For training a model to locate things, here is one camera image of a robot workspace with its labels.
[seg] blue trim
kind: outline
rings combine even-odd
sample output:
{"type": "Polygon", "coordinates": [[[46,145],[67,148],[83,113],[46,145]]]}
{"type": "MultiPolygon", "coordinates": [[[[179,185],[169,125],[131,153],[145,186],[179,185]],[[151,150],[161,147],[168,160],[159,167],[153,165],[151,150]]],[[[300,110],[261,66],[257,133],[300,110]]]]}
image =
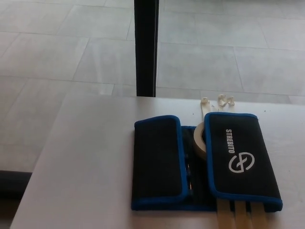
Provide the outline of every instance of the blue trim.
{"type": "Polygon", "coordinates": [[[182,128],[194,130],[196,129],[196,126],[183,125],[182,128]]]}
{"type": "Polygon", "coordinates": [[[209,188],[212,193],[217,198],[223,198],[228,200],[242,200],[249,202],[263,202],[264,204],[276,204],[278,205],[277,210],[282,210],[283,202],[281,199],[273,197],[264,197],[256,195],[242,195],[242,194],[231,194],[223,193],[217,191],[214,183],[214,171],[213,171],[213,154],[212,154],[212,141],[211,141],[211,132],[210,132],[210,116],[211,115],[230,115],[230,116],[249,116],[257,118],[254,114],[236,114],[236,113],[227,113],[227,112],[210,112],[207,113],[204,117],[204,126],[205,126],[205,137],[206,137],[206,149],[207,149],[207,171],[208,171],[208,181],[209,188]]]}
{"type": "Polygon", "coordinates": [[[135,206],[132,203],[132,210],[135,211],[151,211],[151,210],[172,210],[172,211],[216,211],[216,206],[208,207],[208,206],[200,206],[200,205],[142,205],[135,206]]]}
{"type": "Polygon", "coordinates": [[[171,204],[183,201],[189,194],[187,179],[186,179],[186,167],[185,167],[185,154],[182,140],[182,130],[181,124],[178,117],[174,115],[164,115],[153,118],[148,118],[145,120],[138,121],[134,124],[136,127],[138,124],[153,122],[162,119],[173,119],[176,121],[176,132],[177,132],[177,143],[178,143],[178,154],[179,154],[179,163],[180,163],[180,173],[181,173],[181,194],[173,197],[152,197],[152,198],[139,198],[137,200],[132,201],[133,208],[140,208],[141,205],[147,204],[171,204]]]}

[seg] fabric case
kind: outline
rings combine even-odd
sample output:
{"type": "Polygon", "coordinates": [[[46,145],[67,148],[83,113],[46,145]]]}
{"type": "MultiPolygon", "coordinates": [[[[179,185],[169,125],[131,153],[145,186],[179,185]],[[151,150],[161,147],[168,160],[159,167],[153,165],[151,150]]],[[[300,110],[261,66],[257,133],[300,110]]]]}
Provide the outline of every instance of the fabric case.
{"type": "Polygon", "coordinates": [[[216,199],[283,203],[258,119],[253,114],[208,113],[203,139],[207,160],[193,147],[195,126],[165,115],[134,124],[133,210],[216,211],[216,199]]]}

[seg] floor tile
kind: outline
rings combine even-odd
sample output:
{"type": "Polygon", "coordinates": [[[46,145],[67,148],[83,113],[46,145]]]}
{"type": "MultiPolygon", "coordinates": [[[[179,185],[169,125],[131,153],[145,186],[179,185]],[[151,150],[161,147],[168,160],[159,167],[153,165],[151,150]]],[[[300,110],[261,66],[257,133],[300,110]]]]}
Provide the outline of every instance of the floor tile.
{"type": "Polygon", "coordinates": [[[278,5],[285,18],[305,19],[305,1],[278,0],[278,5]]]}
{"type": "Polygon", "coordinates": [[[128,41],[134,41],[134,17],[132,17],[132,21],[130,22],[128,34],[127,34],[128,41]]]}
{"type": "Polygon", "coordinates": [[[157,86],[242,91],[231,47],[161,44],[157,86]]]}
{"type": "Polygon", "coordinates": [[[5,11],[12,3],[8,1],[0,2],[0,13],[5,11]]]}
{"type": "Polygon", "coordinates": [[[33,172],[41,148],[0,145],[0,170],[33,172]]]}
{"type": "Polygon", "coordinates": [[[276,0],[224,0],[224,13],[254,17],[283,17],[276,0]]]}
{"type": "Polygon", "coordinates": [[[165,11],[188,13],[223,13],[221,0],[165,0],[165,11]]]}
{"type": "Polygon", "coordinates": [[[43,147],[70,85],[29,79],[0,125],[0,144],[43,147]]]}
{"type": "Polygon", "coordinates": [[[15,2],[0,15],[0,31],[56,34],[71,7],[15,2]]]}
{"type": "Polygon", "coordinates": [[[164,12],[159,22],[158,36],[161,42],[197,44],[194,14],[164,12]]]}
{"type": "Polygon", "coordinates": [[[227,98],[233,96],[235,101],[240,101],[240,102],[274,103],[274,104],[290,103],[289,97],[287,95],[219,92],[219,91],[207,91],[207,90],[200,91],[201,97],[208,97],[209,100],[217,100],[219,94],[225,94],[227,98]]]}
{"type": "Polygon", "coordinates": [[[156,97],[176,99],[200,99],[200,91],[191,89],[157,87],[156,97]]]}
{"type": "Polygon", "coordinates": [[[83,6],[104,6],[106,2],[106,0],[43,0],[43,1],[46,3],[83,5],[83,6]]]}
{"type": "Polygon", "coordinates": [[[0,32],[0,57],[18,36],[15,32],[0,32]]]}
{"type": "Polygon", "coordinates": [[[0,59],[0,75],[71,80],[87,42],[88,38],[20,34],[0,59]]]}
{"type": "Polygon", "coordinates": [[[292,104],[297,104],[297,105],[305,105],[305,97],[304,96],[289,96],[290,102],[292,104]]]}
{"type": "Polygon", "coordinates": [[[196,14],[199,44],[267,48],[255,18],[196,14]]]}
{"type": "Polygon", "coordinates": [[[125,40],[132,15],[131,9],[74,6],[58,34],[125,40]]]}
{"type": "Polygon", "coordinates": [[[269,48],[305,50],[305,21],[260,18],[269,48]]]}
{"type": "Polygon", "coordinates": [[[26,79],[0,76],[0,121],[10,110],[26,79]]]}
{"type": "Polygon", "coordinates": [[[236,48],[244,91],[305,95],[305,52],[236,48]]]}
{"type": "Polygon", "coordinates": [[[133,8],[133,0],[106,0],[105,7],[133,8]]]}
{"type": "Polygon", "coordinates": [[[113,84],[73,82],[70,93],[90,93],[112,95],[113,84]]]}
{"type": "Polygon", "coordinates": [[[113,88],[113,96],[135,97],[137,95],[135,86],[116,84],[113,88]]]}
{"type": "Polygon", "coordinates": [[[134,42],[90,39],[74,80],[135,85],[134,42]]]}

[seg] metal post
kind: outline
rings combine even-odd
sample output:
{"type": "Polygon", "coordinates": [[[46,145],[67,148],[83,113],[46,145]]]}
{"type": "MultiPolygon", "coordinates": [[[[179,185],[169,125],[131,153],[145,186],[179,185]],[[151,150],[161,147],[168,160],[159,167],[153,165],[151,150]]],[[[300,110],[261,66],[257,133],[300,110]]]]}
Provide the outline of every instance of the metal post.
{"type": "Polygon", "coordinates": [[[134,0],[137,96],[156,96],[159,0],[134,0]]]}

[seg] white logo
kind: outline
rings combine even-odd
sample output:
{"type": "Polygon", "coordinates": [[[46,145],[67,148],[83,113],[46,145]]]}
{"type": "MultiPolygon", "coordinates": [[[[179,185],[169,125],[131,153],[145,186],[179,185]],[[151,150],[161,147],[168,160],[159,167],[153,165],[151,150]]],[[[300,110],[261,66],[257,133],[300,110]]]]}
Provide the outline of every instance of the white logo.
{"type": "Polygon", "coordinates": [[[247,152],[243,152],[243,153],[239,153],[238,156],[239,156],[239,162],[237,163],[236,165],[236,168],[240,167],[240,170],[234,170],[232,169],[232,163],[233,161],[237,158],[237,156],[233,156],[232,159],[230,160],[229,162],[229,169],[234,172],[234,173],[243,173],[244,172],[244,163],[247,161],[247,157],[245,157],[244,159],[242,158],[242,155],[249,155],[251,156],[251,163],[250,165],[248,165],[246,167],[246,170],[249,170],[253,164],[254,164],[254,156],[250,153],[247,153],[247,152]]]}

